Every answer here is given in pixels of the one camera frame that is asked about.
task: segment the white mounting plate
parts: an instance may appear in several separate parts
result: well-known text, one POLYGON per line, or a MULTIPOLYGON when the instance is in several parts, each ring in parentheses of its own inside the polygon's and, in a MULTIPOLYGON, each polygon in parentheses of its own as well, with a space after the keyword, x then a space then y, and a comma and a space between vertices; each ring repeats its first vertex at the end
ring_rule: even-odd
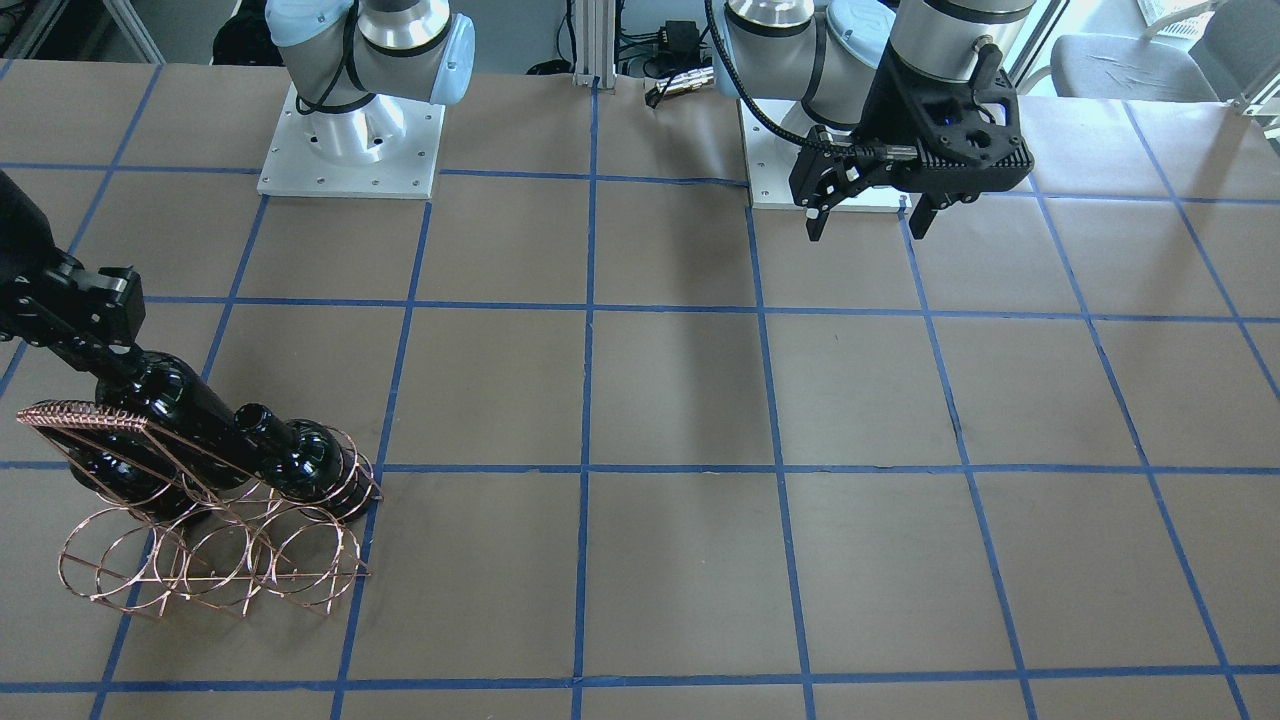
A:
POLYGON ((369 165, 339 165, 310 147, 310 129, 294 110, 289 86, 271 147, 257 178, 260 195, 285 197, 389 197, 430 200, 440 151, 444 106, 397 97, 407 135, 399 147, 369 165))
MULTIPOLYGON (((791 100, 756 100, 773 122, 782 118, 795 104, 791 100)), ((800 149, 773 135, 739 100, 739 118, 742 122, 742 147, 746 151, 746 174, 751 181, 751 206, 764 210, 797 210, 791 201, 791 168, 800 149)), ((873 187, 858 197, 850 197, 831 210, 833 213, 897 213, 911 206, 911 196, 892 187, 873 187)))

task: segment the copper wire rack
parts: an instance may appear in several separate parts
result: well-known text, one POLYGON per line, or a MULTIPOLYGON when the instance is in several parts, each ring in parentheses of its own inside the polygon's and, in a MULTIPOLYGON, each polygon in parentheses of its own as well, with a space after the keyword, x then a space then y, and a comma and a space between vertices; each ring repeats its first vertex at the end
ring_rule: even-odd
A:
POLYGON ((361 507, 381 500, 369 460, 340 430, 329 428, 342 447, 343 480, 325 498, 297 503, 268 487, 256 473, 143 415, 93 402, 54 400, 22 410, 18 421, 38 432, 82 477, 90 478, 108 503, 72 529, 58 556, 63 585, 91 602, 159 619, 169 601, 179 598, 243 618, 255 598, 266 596, 324 616, 357 578, 370 574, 360 538, 344 523, 356 510, 337 518, 321 507, 352 483, 365 488, 361 507), (143 443, 175 471, 165 474, 137 465, 163 484, 147 498, 123 500, 68 450, 79 445, 115 455, 100 442, 102 433, 125 434, 143 443), (179 456, 219 462, 244 482, 233 491, 218 492, 179 456), (142 511, 174 487, 191 498, 189 510, 163 523, 142 511))

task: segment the chair seat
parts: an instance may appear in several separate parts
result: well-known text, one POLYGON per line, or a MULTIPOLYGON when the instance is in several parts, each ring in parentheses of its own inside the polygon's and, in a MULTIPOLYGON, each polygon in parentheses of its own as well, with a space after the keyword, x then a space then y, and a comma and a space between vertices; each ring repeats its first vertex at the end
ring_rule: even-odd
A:
POLYGON ((1053 88, 1064 97, 1213 102, 1190 55, 1115 35, 1064 35, 1053 44, 1053 88))

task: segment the gray chair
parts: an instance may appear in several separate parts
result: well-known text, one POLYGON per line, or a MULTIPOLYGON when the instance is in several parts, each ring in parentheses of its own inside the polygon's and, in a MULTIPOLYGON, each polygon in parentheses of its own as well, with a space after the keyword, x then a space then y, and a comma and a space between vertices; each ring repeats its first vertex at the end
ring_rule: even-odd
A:
POLYGON ((1277 64, 1280 0, 1226 0, 1170 15, 1139 38, 1064 35, 1053 44, 1051 77, 1064 97, 1216 102, 1239 97, 1277 64), (1190 54, 1151 40, 1215 6, 1190 54))

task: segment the black bottle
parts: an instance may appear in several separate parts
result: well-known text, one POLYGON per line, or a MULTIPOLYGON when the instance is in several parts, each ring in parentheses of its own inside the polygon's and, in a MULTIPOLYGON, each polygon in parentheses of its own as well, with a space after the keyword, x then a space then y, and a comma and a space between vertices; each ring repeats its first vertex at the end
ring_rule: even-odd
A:
MULTIPOLYGON (((134 350, 128 370, 114 377, 99 373, 97 402, 138 413, 227 462, 252 471, 253 447, 236 429, 234 415, 200 375, 166 352, 134 350)), ((243 484, 247 475, 180 443, 169 451, 215 491, 243 484)))
POLYGON ((101 433, 92 439, 106 451, 67 442, 67 454, 74 459, 70 470, 76 482, 133 507, 157 525, 196 509, 196 501, 180 486, 161 479, 178 478, 177 469, 163 456, 125 434, 101 433))
POLYGON ((303 419, 285 423, 251 402, 236 411, 236 427, 257 448, 262 482, 287 500, 323 507, 344 523, 369 510, 367 478, 357 471, 347 483, 343 470, 353 459, 324 425, 303 419))

